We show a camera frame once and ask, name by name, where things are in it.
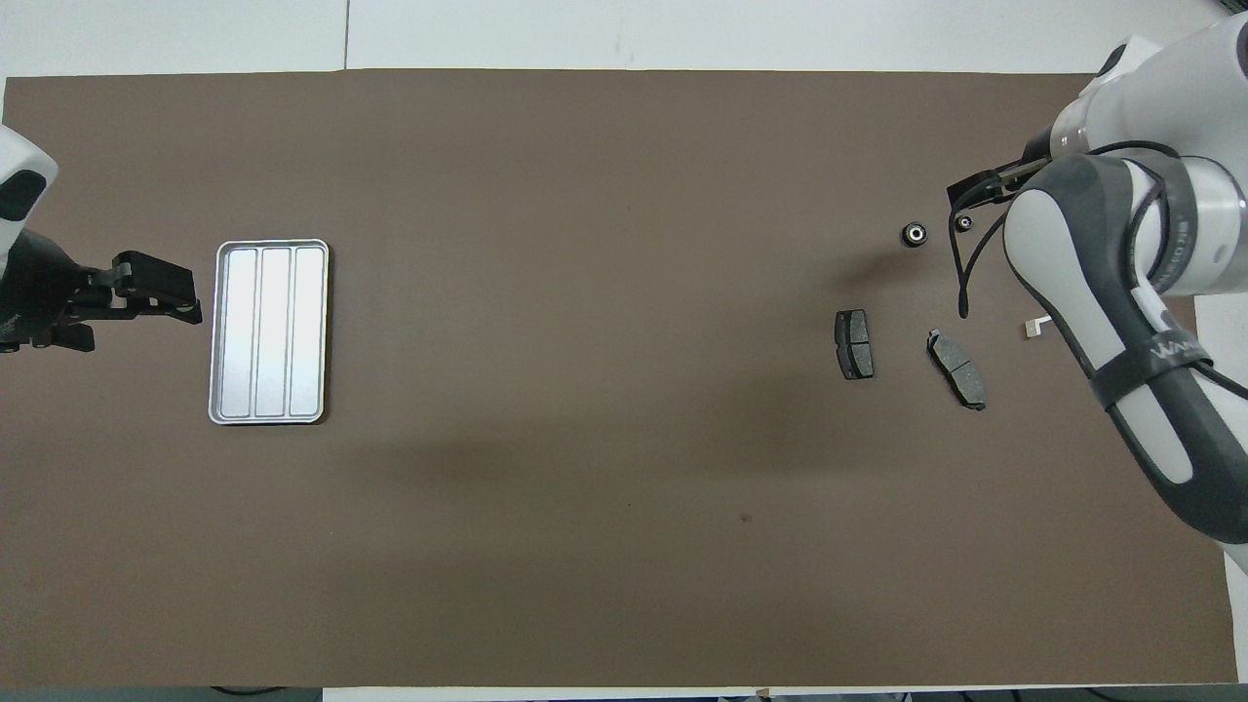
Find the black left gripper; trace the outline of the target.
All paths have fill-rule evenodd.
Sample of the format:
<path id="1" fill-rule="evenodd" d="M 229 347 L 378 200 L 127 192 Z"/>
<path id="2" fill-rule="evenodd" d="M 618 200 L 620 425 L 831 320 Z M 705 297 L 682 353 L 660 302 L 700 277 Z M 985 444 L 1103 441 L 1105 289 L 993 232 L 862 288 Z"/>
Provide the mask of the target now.
<path id="1" fill-rule="evenodd" d="M 109 309 L 114 299 L 110 286 L 99 284 L 99 272 L 74 262 L 49 237 L 22 230 L 0 272 L 0 353 L 17 352 L 22 345 L 79 352 L 97 349 L 94 329 L 84 321 Z M 155 316 L 202 324 L 191 270 L 150 254 L 121 252 L 114 257 L 114 290 L 125 297 L 115 309 L 116 319 Z"/>

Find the rectangular grey brake pad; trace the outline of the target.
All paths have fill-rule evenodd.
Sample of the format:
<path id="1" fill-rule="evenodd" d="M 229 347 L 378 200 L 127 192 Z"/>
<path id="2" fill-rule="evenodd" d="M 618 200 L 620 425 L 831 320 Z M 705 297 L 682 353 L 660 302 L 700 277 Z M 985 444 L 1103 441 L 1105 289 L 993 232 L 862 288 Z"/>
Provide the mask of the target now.
<path id="1" fill-rule="evenodd" d="M 835 316 L 834 342 L 837 368 L 845 378 L 874 378 L 875 363 L 869 316 L 862 309 L 840 310 Z"/>

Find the brown table mat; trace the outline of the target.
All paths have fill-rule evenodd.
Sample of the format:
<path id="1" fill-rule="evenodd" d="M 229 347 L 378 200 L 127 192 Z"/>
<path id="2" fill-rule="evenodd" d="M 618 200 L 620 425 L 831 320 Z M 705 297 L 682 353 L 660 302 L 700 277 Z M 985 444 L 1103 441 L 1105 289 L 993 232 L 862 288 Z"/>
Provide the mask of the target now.
<path id="1" fill-rule="evenodd" d="M 208 324 L 0 357 L 0 688 L 1231 683 L 1221 550 L 1022 337 L 998 246 L 956 316 L 946 186 L 1085 82 L 10 80 L 77 261 L 205 301 L 231 240 L 333 272 L 317 425 L 210 422 Z"/>

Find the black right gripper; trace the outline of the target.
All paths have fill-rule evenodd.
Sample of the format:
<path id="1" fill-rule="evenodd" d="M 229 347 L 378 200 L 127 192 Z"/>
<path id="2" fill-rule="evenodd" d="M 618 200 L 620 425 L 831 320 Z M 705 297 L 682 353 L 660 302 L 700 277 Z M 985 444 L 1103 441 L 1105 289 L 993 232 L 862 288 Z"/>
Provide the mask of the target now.
<path id="1" fill-rule="evenodd" d="M 1013 181 L 1008 167 L 988 169 L 983 172 L 958 179 L 948 185 L 950 204 L 958 204 L 963 212 L 980 206 L 1008 204 L 1016 192 L 1025 186 L 1035 174 L 1048 165 L 1053 156 L 1051 150 L 1052 126 L 1035 134 L 1025 145 L 1025 151 L 1013 166 Z"/>

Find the silver metal tray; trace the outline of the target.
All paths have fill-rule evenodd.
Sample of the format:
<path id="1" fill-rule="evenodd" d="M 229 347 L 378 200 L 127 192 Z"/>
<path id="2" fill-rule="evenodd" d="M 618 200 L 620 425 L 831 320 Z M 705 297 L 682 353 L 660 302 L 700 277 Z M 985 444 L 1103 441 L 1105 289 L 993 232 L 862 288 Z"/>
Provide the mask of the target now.
<path id="1" fill-rule="evenodd" d="M 329 383 L 332 250 L 316 237 L 218 245 L 207 416 L 314 425 Z"/>

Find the curved grey brake pad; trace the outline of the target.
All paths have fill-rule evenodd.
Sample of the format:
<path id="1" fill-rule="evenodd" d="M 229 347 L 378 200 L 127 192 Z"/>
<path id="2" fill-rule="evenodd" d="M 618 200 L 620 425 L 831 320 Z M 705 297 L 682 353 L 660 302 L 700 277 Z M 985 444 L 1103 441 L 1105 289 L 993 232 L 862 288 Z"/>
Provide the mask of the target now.
<path id="1" fill-rule="evenodd" d="M 934 329 L 926 339 L 926 351 L 935 368 L 942 373 L 955 398 L 963 408 L 983 410 L 987 407 L 983 377 L 957 339 Z"/>

